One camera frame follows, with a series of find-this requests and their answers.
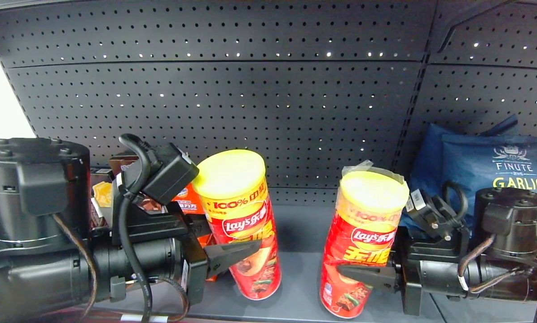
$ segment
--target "black pegboard wall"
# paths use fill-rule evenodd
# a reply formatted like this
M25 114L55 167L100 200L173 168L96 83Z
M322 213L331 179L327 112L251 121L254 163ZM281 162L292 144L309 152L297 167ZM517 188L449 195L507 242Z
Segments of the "black pegboard wall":
M261 153L280 204L331 205L342 167L392 165L435 1L88 1L0 12L0 61L35 133L131 132L199 161Z
M436 17L436 28L443 16ZM431 63L537 68L537 5L499 6L457 26Z
M442 35L444 20L437 13L433 34ZM396 171L410 171L429 123L476 135L510 114L521 135L537 136L537 4L508 3L468 19L431 53Z
M435 1L94 1L0 12L5 68L111 61L420 61Z
M117 137L128 131L171 140L197 161L246 147L267 160L272 186L334 188L347 164L390 166L419 67L114 63L7 74L36 133L88 145L94 164L119 153Z

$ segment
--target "yellow lid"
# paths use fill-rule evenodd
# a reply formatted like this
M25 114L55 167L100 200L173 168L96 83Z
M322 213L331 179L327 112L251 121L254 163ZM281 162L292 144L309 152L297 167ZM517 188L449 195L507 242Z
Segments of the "yellow lid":
M375 170L391 175L378 174ZM409 194L402 176L380 168L349 172L340 180L340 189L353 204L379 213L402 209Z
M197 194L214 200L225 200L248 193L264 180L263 158L254 151L234 149L203 160L193 180Z

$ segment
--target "wire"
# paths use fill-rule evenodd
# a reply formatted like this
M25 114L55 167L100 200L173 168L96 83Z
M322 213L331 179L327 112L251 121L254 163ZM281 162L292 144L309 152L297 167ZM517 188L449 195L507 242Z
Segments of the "wire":
M473 288L469 288L468 291L472 294L480 294L481 292L484 292L484 290L487 290L488 288L500 283L501 281L505 280L508 277L517 276L525 274L525 270L522 270L521 268L514 268L512 270L509 270L505 272L504 274L498 275L494 278L491 278L487 280L486 282L482 282Z
M460 186L456 183L454 183L451 180L447 180L442 185L442 196L445 198L445 202L452 206L450 203L450 197L449 197L449 188L453 189L454 192L456 192L456 195L458 196L458 200L460 200L460 210L457 212L457 215L454 217L455 220L459 221L466 215L466 212L468 212L468 199L466 198L466 194L464 194L464 191L460 188Z
M490 237L486 238L478 247L474 248L474 250L468 252L466 256L462 258L460 263L458 264L458 281L460 282L460 285L462 286L462 289L466 292L468 292L469 288L466 284L466 279L464 278L464 272L466 271L466 268L468 268L468 264L476 259L479 255L482 255L482 253L488 249L494 243L494 239L496 239L496 235L492 234Z
M137 137L136 135L125 133L124 135L121 135L119 137L119 141L123 145L131 149L135 154L137 154L137 156L139 156L139 160L141 161L141 172L139 172L139 176L137 177L137 179L128 188L131 194L139 194L151 174L151 160L149 159L147 152L143 149L143 143L141 139L139 139L139 137ZM145 301L145 306L143 308L143 317L141 319L141 322L148 323L149 319L151 318L151 311L153 307L153 294L151 292L151 286L149 285L147 276L143 271L143 266L141 265L141 262L139 261L135 250L133 249L131 240L129 239L129 229L127 227L127 210L130 204L131 201L127 198L123 198L123 200L121 201L121 206L119 208L118 214L119 237L121 238L121 245L123 246L123 251L125 252L125 255L127 255L127 259L131 263L131 268L133 268L133 272L135 273L135 278L139 282L141 290L143 291L143 299Z
M81 321L91 311L93 305L95 304L95 300L97 299L97 291L99 289L99 269L91 255L91 252L88 248L84 246L83 241L81 241L81 239L79 238L79 235L77 235L77 233L73 231L73 229L69 227L67 223L65 223L65 221L57 213L53 214L53 219L55 219L55 222L57 223L57 225L59 225L63 233L65 233L65 235L71 240L71 242L76 245L77 249L79 250L79 253L85 258L85 262L87 262L87 265L91 272L91 296L89 297L87 306L83 311L83 315L81 315L81 318L79 319L79 321Z
M170 278L164 277L164 276L160 276L158 279L162 280L164 282L168 282L171 286L173 286L174 289L176 289L176 291L179 293L180 300L183 303L183 313L181 313L181 314L179 314L177 316L174 316L174 317L172 317L170 319L167 319L167 323L181 321L181 319L184 319L187 316L187 313L189 312L189 310L191 308L191 303L189 302L189 297L187 296L187 292L185 292L185 289L182 288L182 286L180 284L178 284L173 279L170 279Z

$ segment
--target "lay's chip can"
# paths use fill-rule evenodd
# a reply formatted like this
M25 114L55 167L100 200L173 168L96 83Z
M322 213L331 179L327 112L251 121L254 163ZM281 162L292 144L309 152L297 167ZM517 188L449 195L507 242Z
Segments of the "lay's chip can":
M385 266L408 200L404 178L381 168L352 171L340 180L322 264L320 299L332 314L361 314L372 287L339 274L340 264Z
M271 296L281 284L281 268L263 158L235 149L213 155L198 167L193 188L217 243L262 240L258 252L230 268L238 288L252 300Z

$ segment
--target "red can label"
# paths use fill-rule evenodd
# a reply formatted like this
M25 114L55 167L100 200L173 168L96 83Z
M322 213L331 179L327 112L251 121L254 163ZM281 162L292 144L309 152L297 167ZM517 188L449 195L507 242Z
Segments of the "red can label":
M201 197L209 226L219 244L262 240L260 250L231 266L241 293L252 300L271 296L281 284L273 207L266 182L254 192L231 200Z
M320 299L327 310L345 319L361 314L372 287L342 276L336 266L385 266L399 220L399 211L374 214L359 209L339 190L322 262Z

